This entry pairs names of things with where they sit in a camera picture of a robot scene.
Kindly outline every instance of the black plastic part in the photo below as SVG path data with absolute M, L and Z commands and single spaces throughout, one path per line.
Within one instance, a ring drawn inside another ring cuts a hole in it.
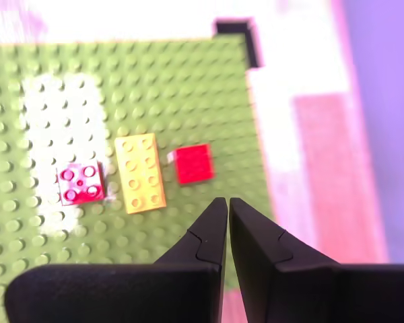
M 255 69 L 261 67 L 260 53 L 257 52 L 255 44 L 255 35 L 250 26 L 250 21 L 217 21 L 215 23 L 218 34 L 243 34 L 246 43 L 246 53 L 249 68 Z
M 220 323 L 227 218 L 215 199 L 191 227 L 197 236 L 189 230 L 154 264 L 34 268 L 7 288 L 9 321 Z
M 230 237 L 248 323 L 404 322 L 404 265 L 338 264 L 240 199 Z

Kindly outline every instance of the yellow lego brick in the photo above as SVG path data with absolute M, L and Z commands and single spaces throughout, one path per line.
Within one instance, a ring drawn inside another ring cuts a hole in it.
M 127 213 L 165 207 L 154 134 L 116 138 L 115 148 Z

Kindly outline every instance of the pink lego brick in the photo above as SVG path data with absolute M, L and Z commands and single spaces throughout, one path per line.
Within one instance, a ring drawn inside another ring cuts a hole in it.
M 67 164 L 57 169 L 62 205 L 78 205 L 105 198 L 98 163 Z

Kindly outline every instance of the purple wall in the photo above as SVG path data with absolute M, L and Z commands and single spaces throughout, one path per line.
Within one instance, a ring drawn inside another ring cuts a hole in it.
M 389 256 L 404 262 L 404 0 L 343 0 Z

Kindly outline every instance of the red lego brick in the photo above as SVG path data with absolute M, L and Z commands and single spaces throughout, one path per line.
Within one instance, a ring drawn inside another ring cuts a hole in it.
M 62 205 L 78 205 L 104 199 L 98 163 L 67 164 L 57 169 Z
M 180 184 L 190 184 L 214 177 L 209 145 L 178 148 L 174 152 L 176 174 Z

